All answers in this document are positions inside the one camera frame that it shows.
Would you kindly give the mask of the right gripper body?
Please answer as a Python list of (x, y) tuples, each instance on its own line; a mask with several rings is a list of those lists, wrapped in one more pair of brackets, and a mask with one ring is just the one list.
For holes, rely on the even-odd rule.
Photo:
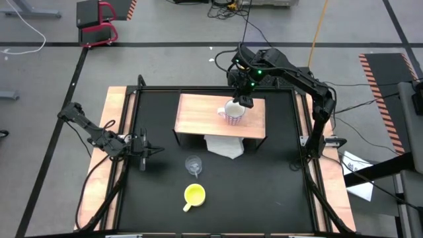
[(250, 76), (243, 74), (231, 75), (231, 86), (235, 89), (233, 96), (249, 96), (257, 86)]

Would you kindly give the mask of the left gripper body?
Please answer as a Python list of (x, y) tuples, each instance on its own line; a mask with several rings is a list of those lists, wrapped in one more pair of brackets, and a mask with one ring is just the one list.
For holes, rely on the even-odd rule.
[(131, 160), (137, 162), (140, 171), (144, 171), (146, 169), (146, 160), (149, 157), (147, 131), (145, 128), (141, 128), (139, 133), (133, 137), (130, 152)]

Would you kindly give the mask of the red white patterned mug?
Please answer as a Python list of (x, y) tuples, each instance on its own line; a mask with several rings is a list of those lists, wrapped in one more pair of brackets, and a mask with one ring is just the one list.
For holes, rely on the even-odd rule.
[(237, 125), (245, 115), (246, 108), (238, 102), (229, 100), (225, 106), (217, 109), (217, 114), (223, 117), (231, 126)]

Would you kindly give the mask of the clear plastic cup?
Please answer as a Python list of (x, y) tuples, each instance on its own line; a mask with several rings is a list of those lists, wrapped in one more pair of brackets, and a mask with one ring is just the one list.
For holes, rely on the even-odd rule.
[(198, 175), (202, 172), (202, 160), (197, 155), (191, 155), (185, 160), (186, 170), (198, 178)]

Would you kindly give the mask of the yellow plastic mug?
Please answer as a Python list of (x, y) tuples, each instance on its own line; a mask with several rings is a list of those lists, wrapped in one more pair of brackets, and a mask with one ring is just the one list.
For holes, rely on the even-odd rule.
[(206, 191), (200, 184), (190, 184), (184, 191), (185, 206), (184, 212), (188, 212), (193, 206), (201, 206), (206, 200)]

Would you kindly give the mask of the wooden shelf with black legs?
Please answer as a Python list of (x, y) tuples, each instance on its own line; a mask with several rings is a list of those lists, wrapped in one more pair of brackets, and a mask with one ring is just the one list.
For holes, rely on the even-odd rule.
[(182, 93), (173, 131), (175, 134), (257, 139), (261, 145), (267, 138), (266, 101), (254, 99), (254, 106), (246, 110), (237, 125), (232, 126), (218, 113), (229, 100), (231, 97)]

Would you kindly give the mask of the white knitted cloth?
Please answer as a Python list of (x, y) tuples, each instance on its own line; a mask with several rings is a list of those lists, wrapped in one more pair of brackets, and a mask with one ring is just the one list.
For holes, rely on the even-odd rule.
[(243, 138), (205, 135), (208, 151), (235, 159), (244, 153)]

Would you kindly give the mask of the grey power strip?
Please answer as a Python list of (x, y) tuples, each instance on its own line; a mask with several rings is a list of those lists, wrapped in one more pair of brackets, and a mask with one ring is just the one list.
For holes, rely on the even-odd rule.
[(240, 5), (292, 7), (299, 3), (299, 0), (237, 0)]

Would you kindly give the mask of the red black step stool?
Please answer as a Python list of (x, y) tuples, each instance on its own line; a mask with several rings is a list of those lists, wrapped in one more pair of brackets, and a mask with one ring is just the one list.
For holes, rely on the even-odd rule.
[(107, 1), (84, 0), (77, 2), (76, 26), (78, 41), (84, 48), (111, 45), (118, 33), (112, 21), (117, 19), (114, 7)]

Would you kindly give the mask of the small hazard striped floor mat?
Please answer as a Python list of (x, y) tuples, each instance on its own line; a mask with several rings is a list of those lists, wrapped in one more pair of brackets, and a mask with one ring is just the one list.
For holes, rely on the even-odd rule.
[(110, 3), (116, 13), (116, 20), (131, 20), (137, 0), (105, 0)]

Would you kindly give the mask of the large hazard striped floor mat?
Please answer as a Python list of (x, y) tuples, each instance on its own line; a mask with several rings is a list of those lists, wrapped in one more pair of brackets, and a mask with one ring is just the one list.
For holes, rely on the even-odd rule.
[(360, 54), (359, 60), (395, 152), (409, 152), (408, 133), (397, 85), (417, 79), (411, 64), (402, 53)]

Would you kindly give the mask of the white paper sheet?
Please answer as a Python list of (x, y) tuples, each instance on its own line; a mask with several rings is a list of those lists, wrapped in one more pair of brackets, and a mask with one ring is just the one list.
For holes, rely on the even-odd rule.
[[(349, 175), (352, 171), (356, 172), (360, 169), (364, 169), (371, 166), (371, 163), (364, 161), (363, 159), (353, 155), (348, 151), (345, 151), (342, 154), (343, 175)], [(363, 184), (348, 187), (347, 191), (350, 194), (353, 194), (370, 202), (373, 194), (373, 185), (370, 182), (365, 182)]]

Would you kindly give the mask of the black table beam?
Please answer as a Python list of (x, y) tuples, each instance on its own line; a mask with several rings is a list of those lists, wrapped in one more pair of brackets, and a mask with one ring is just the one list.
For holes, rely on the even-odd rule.
[(371, 182), (388, 176), (399, 174), (403, 170), (414, 169), (414, 158), (411, 152), (396, 156), (370, 167), (352, 171), (344, 175), (346, 187), (356, 186), (365, 182)]

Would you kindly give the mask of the grey desk leg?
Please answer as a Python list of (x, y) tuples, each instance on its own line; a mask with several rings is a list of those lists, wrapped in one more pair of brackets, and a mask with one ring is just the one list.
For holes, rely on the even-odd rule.
[(6, 16), (18, 16), (21, 17), (55, 17), (60, 19), (61, 13), (58, 10), (51, 9), (36, 9), (27, 0), (11, 0), (10, 3), (7, 0), (9, 8), (0, 8), (0, 13), (4, 13)]

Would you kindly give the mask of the black table frame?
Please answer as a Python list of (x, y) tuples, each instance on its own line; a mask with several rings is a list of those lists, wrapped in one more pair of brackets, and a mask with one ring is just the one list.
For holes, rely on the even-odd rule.
[[(165, 150), (146, 160), (140, 171), (131, 159), (111, 159), (96, 148), (83, 203), (77, 209), (81, 232), (107, 229), (144, 237), (274, 236), (312, 233), (328, 237), (352, 234), (315, 183), (300, 144), (309, 129), (306, 104), (290, 87), (260, 88), (253, 99), (266, 101), (266, 140), (243, 138), (244, 153), (235, 158), (208, 151), (205, 135), (173, 131), (182, 93), (232, 96), (229, 87), (112, 87), (102, 121), (115, 120), (113, 132), (147, 131), (147, 140)], [(185, 160), (197, 155), (202, 172), (196, 178)], [(184, 191), (200, 184), (205, 202), (183, 211)]]

